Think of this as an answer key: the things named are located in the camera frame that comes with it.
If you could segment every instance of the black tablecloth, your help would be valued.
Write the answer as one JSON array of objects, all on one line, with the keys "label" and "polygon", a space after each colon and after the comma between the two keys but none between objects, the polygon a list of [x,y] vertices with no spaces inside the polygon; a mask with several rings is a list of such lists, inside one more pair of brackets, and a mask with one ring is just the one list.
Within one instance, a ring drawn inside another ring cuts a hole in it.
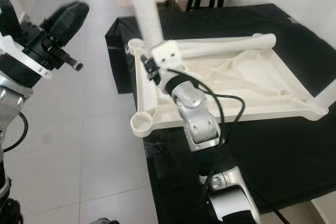
[{"label": "black tablecloth", "polygon": [[[275,52],[312,95],[336,78],[336,51],[273,4],[179,13],[163,20],[162,27],[165,39],[273,33]],[[119,18],[112,28],[107,36],[120,44],[140,38],[134,17]],[[114,56],[110,55],[112,68]],[[136,100],[134,59],[122,56]],[[144,142],[159,222],[205,223],[198,171],[182,128],[154,131]],[[317,122],[304,118],[239,122],[230,147],[252,188],[278,208],[336,190],[335,104]],[[251,193],[263,211],[264,202]]]}]

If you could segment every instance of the white tube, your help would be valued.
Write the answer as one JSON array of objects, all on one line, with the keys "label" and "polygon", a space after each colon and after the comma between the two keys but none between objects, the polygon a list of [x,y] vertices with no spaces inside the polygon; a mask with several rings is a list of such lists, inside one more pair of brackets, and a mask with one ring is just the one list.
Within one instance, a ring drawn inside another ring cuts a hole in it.
[{"label": "white tube", "polygon": [[327,113],[328,108],[336,102],[336,79],[330,83],[317,97],[308,100],[309,107],[319,113]]},{"label": "white tube", "polygon": [[193,43],[188,42],[183,46],[188,48],[181,48],[181,55],[183,58],[200,57],[216,54],[224,54],[226,52],[245,51],[250,49],[268,49],[276,44],[276,37],[274,34],[260,35],[258,37],[251,37],[249,39],[236,40],[231,42],[207,42],[207,43]]},{"label": "white tube", "polygon": [[202,38],[202,39],[180,39],[176,40],[177,45],[181,49],[190,48],[195,44],[202,44],[204,46],[213,44],[213,43],[228,43],[232,41],[238,41],[243,39],[251,39],[251,36],[247,37],[228,37],[228,38]]},{"label": "white tube", "polygon": [[134,0],[134,8],[142,39],[152,49],[163,41],[158,7],[154,0]]}]

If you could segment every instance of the black cable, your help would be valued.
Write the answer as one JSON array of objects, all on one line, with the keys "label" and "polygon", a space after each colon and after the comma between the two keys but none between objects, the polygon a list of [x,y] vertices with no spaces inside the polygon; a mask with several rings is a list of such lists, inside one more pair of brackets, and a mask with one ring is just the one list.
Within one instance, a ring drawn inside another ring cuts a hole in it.
[{"label": "black cable", "polygon": [[[200,90],[203,91],[206,94],[210,94],[209,92],[206,92],[205,90],[202,90],[202,89],[200,89]],[[242,98],[237,97],[235,95],[226,95],[226,94],[214,94],[214,95],[217,96],[217,97],[221,97],[221,98],[235,99],[235,100],[238,100],[239,102],[241,102],[241,107],[242,108],[240,109],[240,112],[238,113],[238,115],[236,116],[236,118],[234,119],[234,121],[232,122],[231,127],[227,130],[227,134],[226,134],[226,137],[225,137],[225,142],[227,144],[228,141],[230,140],[231,132],[232,132],[234,126],[235,126],[235,123],[239,121],[239,119],[241,118],[243,112],[245,111],[246,104],[245,104],[245,101]]]},{"label": "black cable", "polygon": [[24,124],[24,130],[23,130],[23,133],[21,135],[21,137],[19,138],[19,140],[11,145],[10,147],[7,147],[4,149],[4,153],[5,152],[9,152],[11,151],[12,149],[16,148],[20,143],[22,143],[22,141],[25,139],[27,133],[28,133],[28,121],[27,121],[27,118],[25,117],[25,115],[23,115],[21,112],[19,113],[19,116],[21,117],[22,121],[23,121],[23,124]]},{"label": "black cable", "polygon": [[[197,80],[196,78],[190,76],[189,74],[186,74],[186,73],[183,73],[183,72],[180,72],[180,71],[177,71],[177,70],[173,70],[173,69],[167,69],[168,72],[172,72],[172,73],[176,73],[176,74],[179,74],[181,76],[184,76],[186,78],[189,78],[193,83],[197,83],[198,85],[201,85],[203,88],[205,88],[207,90],[207,92],[215,99],[215,102],[218,106],[218,109],[219,109],[219,113],[221,114],[221,117],[220,117],[220,136],[219,136],[219,142],[218,142],[218,146],[217,146],[217,149],[220,149],[222,144],[224,143],[224,134],[225,134],[225,118],[224,118],[224,111],[223,111],[223,108],[222,108],[222,105],[221,103],[219,102],[217,96],[215,96],[214,92],[212,92],[212,90],[207,86],[205,85],[203,82]],[[202,198],[205,198],[206,196],[206,190],[207,190],[207,185],[210,183],[210,180],[212,178],[212,176],[214,175],[214,171],[213,170],[210,170],[210,172],[208,173],[208,176],[205,180],[205,183],[203,184],[202,186]]]},{"label": "black cable", "polygon": [[218,147],[221,147],[222,144],[223,144],[223,139],[224,139],[224,132],[225,132],[225,118],[224,118],[224,111],[223,111],[223,108],[222,108],[222,105],[221,103],[219,102],[217,96],[214,94],[214,92],[212,92],[212,90],[207,86],[205,85],[203,82],[197,80],[196,78],[190,76],[189,74],[186,74],[186,73],[183,73],[183,72],[180,72],[180,71],[177,71],[177,70],[173,70],[173,69],[167,69],[168,72],[172,72],[172,73],[176,73],[176,74],[179,74],[181,76],[184,76],[186,78],[189,78],[193,83],[197,83],[198,85],[201,85],[203,88],[205,88],[207,90],[207,92],[215,99],[215,102],[218,106],[218,109],[219,109],[219,113],[221,114],[221,117],[220,117],[220,122],[221,122],[221,127],[220,127],[220,136],[219,136],[219,144],[218,144]]},{"label": "black cable", "polygon": [[249,188],[254,191],[254,193],[264,202],[266,203],[266,205],[272,209],[272,211],[279,217],[279,219],[284,223],[284,224],[290,224],[290,222],[282,215],[282,213],[280,213],[280,211],[278,209],[276,209],[272,203],[270,203],[269,201],[267,201],[263,196],[260,195],[260,193],[257,192],[256,189],[254,189],[251,185],[251,183],[248,181],[248,179],[246,178],[246,176],[243,175],[244,181],[246,182],[246,184],[249,186]]}]

